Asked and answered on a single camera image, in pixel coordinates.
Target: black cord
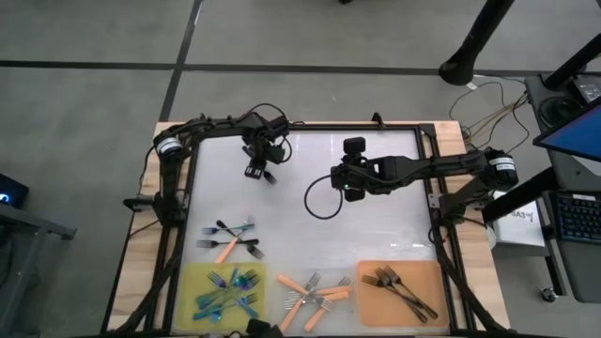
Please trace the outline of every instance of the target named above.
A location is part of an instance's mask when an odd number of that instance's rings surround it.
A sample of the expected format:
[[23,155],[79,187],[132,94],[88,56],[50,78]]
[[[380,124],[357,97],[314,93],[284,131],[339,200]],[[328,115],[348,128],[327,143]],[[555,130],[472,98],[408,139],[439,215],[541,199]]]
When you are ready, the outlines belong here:
[[467,97],[469,94],[471,94],[473,92],[476,92],[478,89],[482,88],[485,85],[492,85],[492,84],[499,85],[499,88],[501,89],[501,104],[503,105],[503,107],[505,107],[506,106],[505,105],[505,92],[504,92],[504,89],[503,89],[503,85],[500,82],[498,82],[498,81],[490,81],[490,82],[487,82],[487,83],[480,84],[480,85],[478,85],[478,87],[476,89],[470,90],[469,92],[467,92],[467,93],[462,94],[461,96],[459,96],[455,100],[455,102],[453,102],[453,105],[451,106],[451,109],[449,109],[449,118],[451,118],[453,121],[455,121],[455,118],[453,117],[453,109],[459,103],[459,101],[461,99]]
[[304,193],[304,208],[307,209],[307,211],[311,214],[311,216],[313,216],[319,220],[322,220],[322,221],[332,219],[336,215],[338,215],[338,213],[340,212],[340,209],[342,209],[342,202],[343,202],[342,191],[338,191],[340,193],[340,205],[338,205],[338,209],[336,210],[336,212],[334,212],[330,216],[319,216],[319,215],[316,215],[313,211],[311,211],[311,209],[309,208],[309,205],[307,204],[307,196],[309,196],[309,191],[313,188],[313,186],[315,186],[319,181],[322,181],[331,176],[332,176],[332,174],[329,174],[329,175],[325,175],[324,177],[320,177],[320,178],[316,179],[315,181],[313,181],[313,183],[311,183],[309,185],[309,188],[307,188],[307,191]]
[[276,105],[273,105],[271,103],[266,103],[266,102],[257,104],[255,107],[249,109],[244,115],[250,114],[253,110],[255,110],[258,107],[262,107],[262,106],[268,106],[268,107],[275,109],[276,111],[280,112],[280,114],[282,114],[282,116],[285,117],[286,120],[288,120],[288,116],[285,115],[285,113],[282,109],[280,109]]
[[292,145],[290,144],[290,141],[288,141],[287,138],[284,138],[284,140],[282,141],[282,143],[283,142],[286,142],[286,144],[288,145],[288,149],[290,150],[290,152],[288,153],[288,157],[285,158],[285,160],[282,161],[282,163],[286,163],[286,162],[290,161],[290,158],[292,158]]
[[148,166],[148,157],[150,156],[152,149],[154,149],[154,146],[151,146],[150,149],[146,152],[146,156],[144,156],[144,168],[142,168],[142,174],[140,174],[140,178],[138,179],[138,188],[140,190],[142,190],[142,183],[144,181],[144,173],[146,172],[146,168]]
[[530,137],[530,131],[528,130],[528,128],[526,128],[518,119],[517,119],[517,115],[516,115],[516,107],[514,107],[511,110],[511,114],[514,116],[514,119],[516,120],[517,124],[519,124],[519,126],[526,131],[526,136],[524,136],[524,138],[517,144],[515,145],[513,148],[507,150],[507,154],[511,153],[512,151],[514,151],[517,147],[521,146],[524,142],[526,142],[526,140],[528,140],[528,138]]
[[137,234],[137,233],[139,233],[139,232],[141,232],[141,231],[144,231],[144,230],[148,229],[150,226],[152,226],[152,225],[154,225],[154,224],[156,224],[156,223],[158,223],[158,222],[159,222],[159,220],[157,220],[157,221],[155,221],[155,222],[153,222],[153,223],[150,223],[150,224],[144,225],[143,227],[139,228],[138,230],[136,230],[136,231],[132,232],[132,233],[130,234],[129,238],[132,238],[132,237],[133,237],[133,235],[135,235],[135,234]]
[[482,76],[484,76],[484,77],[496,77],[496,78],[500,78],[500,79],[507,80],[507,81],[515,81],[515,82],[521,83],[523,85],[526,84],[525,82],[523,82],[521,80],[512,79],[512,78],[508,78],[508,77],[504,77],[504,76],[500,76],[500,75],[482,75]]
[[[514,116],[516,116],[516,109],[521,107],[523,104],[525,104],[525,102],[523,103],[519,103],[520,100],[523,100],[524,95],[522,95],[519,99],[517,99],[516,103],[514,104],[514,106],[512,107],[512,112],[514,114]],[[476,149],[479,149],[483,146],[486,146],[490,143],[490,141],[492,141],[492,135],[495,132],[495,128],[497,128],[497,125],[499,125],[499,123],[505,118],[507,117],[509,114],[503,115],[501,118],[499,118],[498,120],[495,121],[495,123],[492,125],[492,128],[490,129],[490,133],[488,134],[488,140],[486,142],[484,142],[483,144],[479,145],[479,146],[474,146]],[[526,139],[528,139],[528,137],[530,136],[530,132],[526,129],[526,127],[524,127],[521,122],[519,122],[517,120],[516,117],[516,121],[517,123],[519,123],[520,126],[522,126],[522,128],[524,128],[526,130],[526,132],[528,133],[528,136],[526,136]]]

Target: black metal frame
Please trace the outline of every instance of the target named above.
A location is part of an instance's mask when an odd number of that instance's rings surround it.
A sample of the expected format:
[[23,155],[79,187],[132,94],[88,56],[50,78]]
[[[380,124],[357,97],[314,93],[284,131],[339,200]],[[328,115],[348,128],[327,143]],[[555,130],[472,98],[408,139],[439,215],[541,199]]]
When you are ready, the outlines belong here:
[[14,255],[13,267],[7,271],[8,278],[0,288],[0,336],[8,336],[15,316],[21,306],[25,290],[35,270],[36,261],[49,234],[57,234],[64,240],[73,240],[77,229],[42,220],[22,210],[0,203],[0,225],[10,230],[14,250],[16,237],[21,248]]
[[[539,174],[535,175],[531,179],[515,187],[510,192],[497,198],[495,201],[489,203],[484,209],[482,209],[482,217],[485,223],[491,223],[497,219],[507,215],[508,213],[516,210],[519,207],[523,207],[532,201],[535,201],[539,197],[543,197],[546,203],[546,210],[553,210],[554,208],[549,203],[547,196],[548,192],[556,192],[560,189],[560,184],[557,181],[555,171],[553,167],[548,167]],[[557,296],[567,295],[565,284],[563,283],[563,277],[559,262],[553,247],[550,245],[550,240],[556,237],[555,227],[552,225],[543,226],[543,235],[545,238],[545,245],[548,248],[549,255],[545,256],[545,263],[553,290]]]
[[[418,155],[419,155],[420,159],[426,158],[425,149],[424,149],[424,137],[427,137],[430,142],[430,145],[432,148],[432,155],[439,156],[438,140],[436,137],[435,128],[434,128],[433,124],[384,125],[383,123],[378,123],[378,124],[365,123],[365,124],[349,125],[349,124],[341,124],[341,123],[309,124],[309,123],[301,122],[301,123],[292,124],[290,127],[290,130],[291,131],[382,131],[382,130],[413,131],[415,134],[415,141],[416,141]],[[202,140],[198,141],[198,143],[194,144],[194,146],[193,146],[193,153],[191,155],[191,160],[190,160],[189,169],[188,169],[189,174],[188,174],[188,177],[186,180],[186,188],[185,188],[188,205],[191,203],[190,195],[191,195],[191,191],[192,191],[193,183],[194,183],[194,175],[191,175],[191,173],[195,172],[195,167],[196,167],[196,164],[198,161],[198,147],[200,145],[200,142],[202,142]],[[441,192],[447,192],[447,187],[446,187],[444,178],[439,178],[439,186],[440,186]],[[424,188],[425,188],[425,192],[426,192],[425,198],[427,201],[428,195],[433,193],[432,183],[429,179],[424,180]],[[430,207],[429,204],[428,204],[428,207],[430,209],[429,213],[430,213],[431,226],[433,226],[433,229],[435,229],[434,230],[435,238],[436,237],[441,238],[441,234],[439,232],[437,225],[435,224],[435,219],[433,218],[433,215],[434,215],[434,212],[432,212],[433,208]],[[176,240],[175,248],[174,248],[172,255],[179,255],[179,256],[182,255],[183,243],[184,243],[186,227],[187,227],[187,223],[188,223],[188,216],[189,216],[189,212],[186,212],[185,222],[177,230],[177,240]],[[157,252],[157,265],[155,268],[155,272],[153,274],[153,280],[156,278],[157,272],[161,271],[162,264],[164,264],[165,257],[166,257],[166,246],[167,246],[166,243],[168,243],[168,241],[169,241],[169,235],[170,235],[170,228],[168,228],[168,227],[163,228],[161,240],[160,240],[160,246],[159,246],[159,250]],[[463,266],[463,260],[462,260],[461,251],[459,248],[459,240],[458,240],[458,236],[457,236],[457,233],[454,228],[452,228],[450,230],[449,240],[451,243],[452,256],[453,256],[453,261],[455,263],[455,267],[459,271],[461,277],[464,280],[466,280],[465,269]],[[109,319],[111,316],[111,312],[113,310],[113,304],[114,304],[115,296],[116,296],[116,289],[118,286],[118,281],[119,281],[120,272],[121,272],[122,265],[123,265],[123,259],[125,257],[125,252],[127,250],[127,245],[128,245],[128,241],[126,241],[126,243],[125,243],[125,248],[124,248],[124,252],[122,254],[122,259],[119,264],[119,271],[117,272],[115,282],[113,285],[113,293],[112,293],[111,298],[109,299],[109,303],[107,305],[107,310],[106,310],[105,317],[104,317],[104,320],[102,323],[100,334],[107,333],[108,323],[109,323]],[[164,316],[162,319],[162,327],[161,327],[162,334],[164,334],[165,332],[171,331],[172,321],[173,321],[173,312],[174,312],[176,295],[177,295],[179,268],[180,268],[180,263],[177,264],[177,267],[175,268],[174,273],[169,280],[169,286],[167,289],[167,301],[165,303]],[[453,291],[451,289],[451,284],[450,284],[448,275],[446,274],[446,272],[443,269],[441,269],[441,272],[442,272],[442,283],[443,283],[443,288],[444,288],[444,293],[445,293],[445,299],[447,302],[447,310],[449,312],[449,320],[450,320],[449,328],[450,328],[450,330],[457,330],[458,324],[457,324],[457,317],[456,317],[456,313],[455,313],[455,304],[453,301]],[[473,313],[472,313],[470,307],[468,306],[468,304],[466,303],[466,301],[463,300],[463,298],[462,298],[462,301],[463,301],[463,310],[464,310],[465,317],[466,317],[467,330],[475,330],[476,327],[475,327],[475,323],[474,323],[474,319],[473,319]],[[154,330],[154,316],[146,317],[144,331],[155,331]]]

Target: yellow cutting board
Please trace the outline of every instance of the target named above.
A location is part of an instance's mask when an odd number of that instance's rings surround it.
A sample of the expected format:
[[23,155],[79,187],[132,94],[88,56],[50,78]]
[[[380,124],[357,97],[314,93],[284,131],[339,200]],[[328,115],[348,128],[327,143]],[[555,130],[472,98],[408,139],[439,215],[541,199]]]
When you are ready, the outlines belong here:
[[256,293],[258,301],[250,306],[259,313],[259,319],[265,320],[265,280],[267,277],[265,265],[261,263],[191,263],[184,266],[181,274],[177,302],[177,330],[199,333],[230,333],[233,330],[241,332],[246,330],[250,317],[239,306],[224,309],[222,319],[216,324],[211,323],[209,317],[193,320],[193,315],[199,312],[196,298],[217,289],[217,286],[208,279],[208,274],[215,271],[226,282],[229,282],[234,268],[239,269],[239,275],[254,269],[261,278],[259,284],[249,291],[242,292],[239,296],[243,297]]

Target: wooden table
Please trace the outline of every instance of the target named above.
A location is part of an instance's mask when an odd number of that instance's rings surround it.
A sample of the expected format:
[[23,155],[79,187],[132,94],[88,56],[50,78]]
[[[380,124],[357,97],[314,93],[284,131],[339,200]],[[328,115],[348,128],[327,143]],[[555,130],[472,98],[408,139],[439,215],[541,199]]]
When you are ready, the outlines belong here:
[[[375,122],[348,123],[364,124]],[[459,124],[455,121],[387,122],[387,124],[394,123],[405,125],[413,123],[432,123],[436,127],[440,155],[461,154],[465,153],[466,151],[463,139],[461,137]],[[162,122],[157,124],[155,134],[158,134],[160,131],[174,124],[177,123]],[[428,152],[429,144],[424,141],[424,145],[426,152]],[[182,168],[182,178],[185,178],[187,173],[188,165],[185,163]],[[446,178],[449,192],[457,191],[470,180],[471,177],[469,176]],[[148,159],[148,166],[144,176],[141,193],[154,194],[158,189],[159,160],[156,153],[153,151]],[[482,215],[480,212],[468,211],[466,216],[479,221],[482,220]],[[133,232],[136,229],[139,229],[155,220],[156,216],[151,210],[136,213],[132,220],[131,231]],[[129,240],[129,243],[125,248],[126,252],[119,274],[115,300],[113,302],[113,307],[108,322],[108,330],[115,329],[124,323],[150,288],[152,274],[155,267],[155,259],[159,247],[159,238],[161,237],[161,230],[161,226],[157,224],[156,226],[152,226],[147,230],[138,233],[135,237]],[[501,287],[497,277],[497,271],[495,270],[495,263],[488,246],[485,229],[481,225],[465,222],[457,226],[457,234],[459,237],[461,254],[470,288],[473,290],[480,302],[482,302],[484,307],[492,314],[492,316],[505,328],[509,328],[509,318],[507,317],[507,312],[505,310],[505,303],[503,301]],[[171,255],[171,251],[173,249],[173,240],[175,240],[175,237],[175,235],[170,237],[170,239],[172,239],[172,245],[168,250],[167,257]],[[157,314],[155,318],[155,327],[157,328],[162,323],[165,294],[166,287],[163,289],[159,298],[159,306],[157,308]],[[459,326],[461,327],[461,324],[464,321],[462,315],[463,311],[461,310],[461,301],[455,288],[454,299],[457,319]]]

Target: fork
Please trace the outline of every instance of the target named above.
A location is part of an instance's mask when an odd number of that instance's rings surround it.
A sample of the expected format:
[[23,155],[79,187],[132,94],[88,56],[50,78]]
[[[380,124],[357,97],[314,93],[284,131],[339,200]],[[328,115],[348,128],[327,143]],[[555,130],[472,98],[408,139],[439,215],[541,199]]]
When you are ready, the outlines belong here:
[[[246,239],[246,240],[238,240],[236,244],[258,244],[258,239]],[[208,239],[199,239],[196,241],[197,248],[208,248],[212,249],[218,245],[229,244],[229,242],[218,242],[217,240],[208,240]]]
[[246,298],[241,298],[240,300],[236,300],[236,304],[239,305],[242,309],[244,309],[244,311],[246,312],[246,314],[248,314],[248,316],[250,318],[259,318],[259,314],[253,310],[250,306],[248,306],[249,303],[255,302],[258,300],[258,296],[253,293],[250,294],[248,296],[246,296]]
[[239,300],[236,300],[236,302],[232,303],[232,304],[220,304],[220,305],[214,305],[208,309],[205,309],[202,312],[196,313],[193,315],[193,320],[198,320],[198,319],[202,319],[205,317],[208,317],[210,315],[215,315],[216,313],[219,312],[218,316],[219,319],[221,319],[221,312],[225,309],[231,308],[233,306],[238,305],[239,306],[239,302],[245,304],[247,307],[248,305],[254,303],[258,301],[258,296],[256,294],[250,294],[246,297],[242,297]]
[[393,284],[400,284],[402,287],[405,287],[405,289],[409,292],[409,294],[417,302],[419,302],[420,305],[422,305],[422,308],[428,313],[428,315],[430,315],[433,319],[436,319],[436,318],[439,317],[439,314],[437,314],[436,311],[434,311],[426,303],[424,303],[422,300],[420,300],[419,297],[415,296],[415,294],[411,290],[409,290],[409,288],[405,284],[403,284],[403,281],[401,280],[401,277],[398,274],[396,274],[396,272],[394,272],[394,270],[391,269],[391,267],[389,267],[389,266],[384,267],[384,272],[386,273],[386,275],[388,277],[390,277],[390,279],[393,282]]
[[[246,219],[246,222],[251,222],[254,223],[254,217],[253,216],[249,216]],[[217,226],[219,226],[220,228],[222,228],[223,230],[227,231],[230,235],[232,235],[233,237],[236,236],[236,234],[234,234],[234,232],[232,230],[230,230],[227,225],[225,225],[225,223],[223,223],[221,220],[217,221]],[[254,256],[256,259],[261,259],[263,258],[263,253],[257,248],[255,247],[253,244],[246,244],[246,251],[248,251],[252,256]]]
[[[254,228],[254,223],[246,223],[244,225],[232,227],[229,229],[230,230],[251,230],[253,228]],[[224,230],[225,229],[221,229],[221,228],[204,227],[204,228],[202,228],[202,233],[203,233],[203,235],[214,235],[218,231],[224,231]]]
[[[309,279],[309,282],[307,282],[307,285],[302,288],[302,286],[299,286],[298,284],[294,283],[291,279],[285,277],[282,274],[279,274],[277,277],[277,280],[285,285],[288,285],[290,287],[292,287],[293,289],[301,292],[305,297],[307,295],[309,295],[317,286],[317,283],[319,282],[319,279],[321,279],[321,275],[319,275],[319,273],[315,272],[313,274],[313,276],[311,276],[311,279]],[[292,319],[294,319],[294,316],[296,315],[297,311],[299,310],[299,308],[302,305],[302,302],[304,301],[304,297],[299,299],[296,304],[294,304],[294,306],[292,307],[292,309],[290,309],[290,311],[288,312],[288,314],[284,317],[284,320],[282,321],[282,323],[280,323],[280,330],[282,332],[284,332],[288,325],[290,325],[290,323],[292,322]]]
[[[350,292],[352,291],[352,287],[350,287],[349,285],[350,279],[348,279],[348,277],[343,277],[343,279],[340,282],[338,282],[338,286],[319,289],[314,292],[318,295],[330,295],[340,292]],[[294,304],[302,297],[303,295],[298,291],[288,291],[288,294],[284,301],[284,309],[290,310],[294,306]]]
[[225,288],[227,283],[223,280],[223,278],[217,274],[215,271],[211,271],[208,274],[208,278],[215,284],[217,287]]
[[[328,296],[325,296],[325,299],[328,301],[333,301],[333,300],[344,300],[347,299],[349,297],[348,292],[338,292],[335,294],[330,294]],[[319,319],[323,316],[323,314],[325,314],[326,309],[325,308],[321,308],[319,310],[317,310],[317,312],[315,312],[315,314],[311,317],[311,319],[309,319],[309,321],[307,322],[307,324],[304,326],[304,329],[307,332],[310,332],[313,327],[317,324],[317,322],[319,321]]]
[[394,293],[395,295],[399,296],[400,298],[402,298],[405,301],[405,304],[411,309],[411,311],[415,315],[417,315],[417,317],[420,319],[420,321],[422,323],[425,323],[428,321],[428,318],[424,314],[422,314],[419,309],[416,308],[417,304],[414,302],[414,300],[410,299],[407,296],[402,295],[394,287],[390,288],[386,284],[384,284],[380,279],[378,279],[376,277],[372,277],[372,276],[363,275],[361,278],[361,281],[364,283],[373,285],[373,286],[384,287],[388,291],[390,291],[390,292]]

